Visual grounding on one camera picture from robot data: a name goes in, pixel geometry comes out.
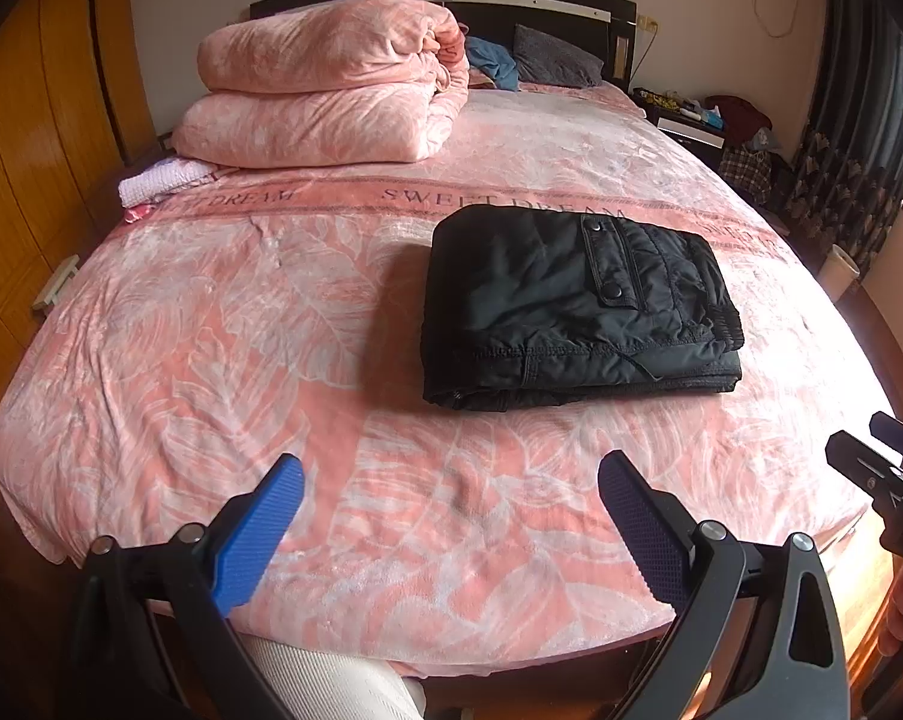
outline wooden wardrobe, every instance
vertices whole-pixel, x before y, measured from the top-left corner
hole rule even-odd
[[[131,0],[11,2],[0,14],[0,401],[40,328],[41,287],[119,223],[117,180],[157,152]]]

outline pink cloth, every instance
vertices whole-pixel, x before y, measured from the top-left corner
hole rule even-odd
[[[155,213],[159,205],[156,202],[143,202],[131,208],[126,208],[125,223],[133,224],[136,221],[141,221],[143,218],[150,217],[150,215]]]
[[[424,403],[431,233],[475,202],[700,233],[741,312],[744,379],[510,413]],[[208,522],[293,452],[304,502],[234,625],[484,673],[670,620],[602,507],[608,451],[740,538],[811,533],[827,565],[870,501],[824,444],[874,443],[879,409],[814,278],[695,157],[630,113],[477,91],[430,160],[237,172],[112,233],[5,394],[0,488],[43,555],[79,562],[100,533],[132,546]]]
[[[415,162],[467,100],[464,35],[420,0],[345,0],[205,38],[178,153],[238,167]]]
[[[454,14],[423,0],[330,2],[225,26],[198,48],[208,89],[266,94],[400,82],[444,91],[463,62]]]

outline metal bolt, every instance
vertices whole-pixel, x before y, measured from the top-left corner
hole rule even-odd
[[[114,539],[111,536],[98,536],[91,543],[91,551],[95,555],[107,555],[114,546]]]
[[[791,536],[791,543],[802,552],[810,552],[814,549],[814,539],[808,536],[807,533],[795,533],[794,536]]]
[[[179,528],[178,541],[183,541],[185,544],[194,544],[201,541],[204,535],[205,527],[200,522],[189,522],[187,525],[182,525]]]
[[[701,528],[702,535],[712,541],[721,541],[722,538],[728,536],[728,529],[713,519],[706,519],[698,527]]]

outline nightstand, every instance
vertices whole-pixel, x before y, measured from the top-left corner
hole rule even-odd
[[[725,133],[704,122],[695,122],[680,113],[645,103],[641,98],[632,98],[644,109],[648,121],[669,138],[678,141],[714,172],[721,165],[721,154],[725,150]]]

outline jacket pocket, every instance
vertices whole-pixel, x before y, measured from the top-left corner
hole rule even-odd
[[[582,214],[581,232],[598,299],[613,308],[646,311],[635,255],[617,220],[610,215]]]

